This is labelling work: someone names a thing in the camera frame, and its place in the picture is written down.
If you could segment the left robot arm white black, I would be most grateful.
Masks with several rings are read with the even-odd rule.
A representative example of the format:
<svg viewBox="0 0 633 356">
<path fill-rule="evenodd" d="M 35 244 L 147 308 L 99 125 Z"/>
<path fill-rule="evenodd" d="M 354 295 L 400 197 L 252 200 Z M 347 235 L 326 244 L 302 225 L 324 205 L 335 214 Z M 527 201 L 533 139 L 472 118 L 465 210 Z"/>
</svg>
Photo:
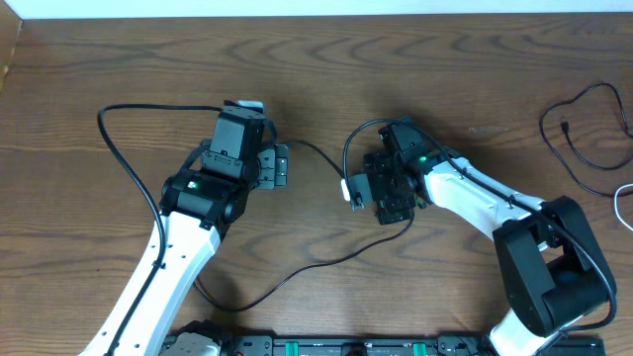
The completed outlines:
<svg viewBox="0 0 633 356">
<path fill-rule="evenodd" d="M 151 202 L 143 256 L 86 355 L 156 355 L 202 268 L 217 253 L 253 190 L 287 183 L 288 148 L 257 101 L 226 101 L 214 135 L 194 149 Z"/>
</svg>

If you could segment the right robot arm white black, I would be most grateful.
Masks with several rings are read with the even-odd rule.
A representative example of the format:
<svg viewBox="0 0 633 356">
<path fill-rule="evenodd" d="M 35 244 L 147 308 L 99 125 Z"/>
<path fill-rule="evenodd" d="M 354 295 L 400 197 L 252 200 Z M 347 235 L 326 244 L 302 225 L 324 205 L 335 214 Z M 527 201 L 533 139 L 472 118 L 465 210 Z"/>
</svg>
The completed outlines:
<svg viewBox="0 0 633 356">
<path fill-rule="evenodd" d="M 383 149 L 342 186 L 355 209 L 376 207 L 381 224 L 411 220 L 428 205 L 461 217 L 495 245 L 509 312 L 481 355 L 601 355 L 587 331 L 612 322 L 617 287 L 580 205 L 513 190 L 410 119 L 382 120 Z"/>
</svg>

